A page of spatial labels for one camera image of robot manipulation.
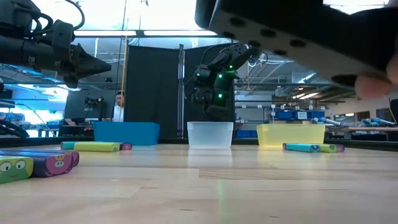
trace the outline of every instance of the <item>finger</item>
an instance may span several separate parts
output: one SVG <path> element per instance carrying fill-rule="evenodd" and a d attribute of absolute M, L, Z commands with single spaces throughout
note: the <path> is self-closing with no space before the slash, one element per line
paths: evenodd
<path fill-rule="evenodd" d="M 365 76 L 359 76 L 355 82 L 355 92 L 361 99 L 379 99 L 387 94 L 391 88 L 390 83 Z"/>
<path fill-rule="evenodd" d="M 396 53 L 387 66 L 387 76 L 393 84 L 398 84 L 398 53 Z"/>
<path fill-rule="evenodd" d="M 398 6 L 398 0 L 390 0 L 388 6 Z"/>

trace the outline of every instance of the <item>blue storage bin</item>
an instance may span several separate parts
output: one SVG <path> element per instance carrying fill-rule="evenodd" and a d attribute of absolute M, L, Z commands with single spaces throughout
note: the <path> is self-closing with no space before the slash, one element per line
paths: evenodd
<path fill-rule="evenodd" d="M 133 146 L 154 146 L 159 139 L 160 126 L 147 122 L 94 122 L 94 140 L 129 142 Z"/>
<path fill-rule="evenodd" d="M 325 117 L 325 112 L 324 111 L 310 111 L 308 112 L 308 118 L 323 118 Z"/>
<path fill-rule="evenodd" d="M 257 131 L 250 131 L 250 135 L 252 138 L 258 138 Z"/>
<path fill-rule="evenodd" d="M 250 138 L 250 131 L 246 130 L 237 130 L 236 131 L 236 137 L 237 138 Z"/>
<path fill-rule="evenodd" d="M 277 111 L 275 113 L 275 119 L 292 119 L 293 112 L 292 111 Z"/>

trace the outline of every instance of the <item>white shirt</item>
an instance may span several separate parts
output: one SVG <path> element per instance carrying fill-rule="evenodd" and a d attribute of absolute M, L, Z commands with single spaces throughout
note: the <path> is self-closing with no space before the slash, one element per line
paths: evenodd
<path fill-rule="evenodd" d="M 121 108 L 119 105 L 116 105 L 113 109 L 113 121 L 123 121 L 124 116 L 124 108 Z"/>

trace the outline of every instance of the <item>black backdrop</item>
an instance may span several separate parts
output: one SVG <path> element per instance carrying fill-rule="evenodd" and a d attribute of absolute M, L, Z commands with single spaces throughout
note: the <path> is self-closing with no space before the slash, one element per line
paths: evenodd
<path fill-rule="evenodd" d="M 160 124 L 160 138 L 177 137 L 178 53 L 129 47 L 124 120 Z"/>
<path fill-rule="evenodd" d="M 217 57 L 220 50 L 225 48 L 225 45 L 220 45 L 212 47 L 209 49 L 203 59 L 204 64 L 209 64 L 215 57 Z M 185 51 L 185 94 L 188 96 L 189 93 L 194 89 L 195 85 L 193 82 L 188 82 L 191 80 L 192 76 L 195 75 L 196 67 L 200 64 L 200 60 L 208 47 L 199 47 L 194 49 L 188 49 Z M 233 88 L 231 88 L 231 94 L 227 99 L 227 107 L 230 110 L 230 121 L 234 121 L 234 94 Z M 184 137 L 188 137 L 187 133 L 187 122 L 188 121 L 206 121 L 206 117 L 203 114 L 202 105 L 193 105 L 190 99 L 184 102 Z"/>
<path fill-rule="evenodd" d="M 185 50 L 185 83 L 194 76 L 196 66 L 208 47 Z M 225 48 L 216 46 L 208 51 L 204 63 L 211 62 Z M 153 47 L 129 47 L 124 120 L 155 122 L 160 124 L 160 138 L 177 138 L 179 50 Z M 194 89 L 194 83 L 185 84 L 185 94 Z M 227 99 L 231 108 L 230 121 L 234 121 L 233 90 Z M 188 121 L 206 121 L 202 105 L 184 102 L 184 137 L 187 138 Z"/>

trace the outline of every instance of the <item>yellow foam toy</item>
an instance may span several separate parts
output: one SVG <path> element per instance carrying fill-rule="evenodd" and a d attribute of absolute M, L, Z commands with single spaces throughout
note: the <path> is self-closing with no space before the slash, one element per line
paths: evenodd
<path fill-rule="evenodd" d="M 74 146 L 78 152 L 117 152 L 120 143 L 116 142 L 77 142 Z"/>
<path fill-rule="evenodd" d="M 0 156 L 0 184 L 28 179 L 32 172 L 32 158 Z"/>

